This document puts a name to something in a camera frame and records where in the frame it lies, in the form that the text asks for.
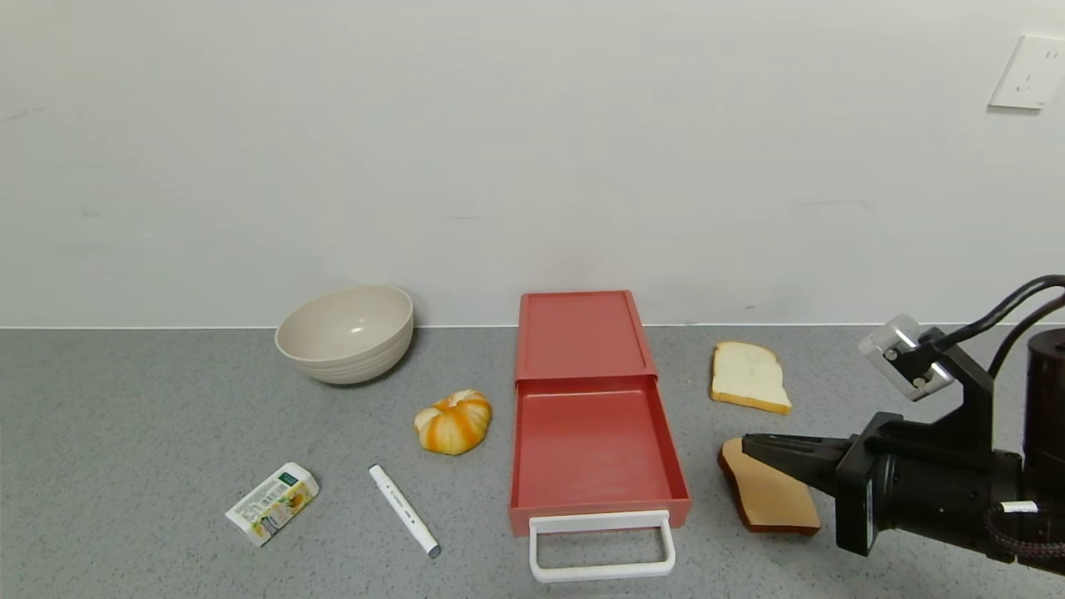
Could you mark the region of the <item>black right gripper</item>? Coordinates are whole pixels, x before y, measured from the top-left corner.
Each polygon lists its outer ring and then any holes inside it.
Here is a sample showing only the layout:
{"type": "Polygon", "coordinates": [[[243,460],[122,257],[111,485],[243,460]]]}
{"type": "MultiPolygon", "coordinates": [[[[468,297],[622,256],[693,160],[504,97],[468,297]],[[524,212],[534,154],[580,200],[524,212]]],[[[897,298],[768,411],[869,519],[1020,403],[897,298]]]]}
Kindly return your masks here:
{"type": "Polygon", "coordinates": [[[932,423],[876,412],[848,438],[746,433],[741,450],[779,473],[835,496],[836,543],[867,557],[878,535],[901,531],[988,557],[985,513],[1020,499],[1023,459],[993,448],[988,428],[947,416],[932,423]]]}

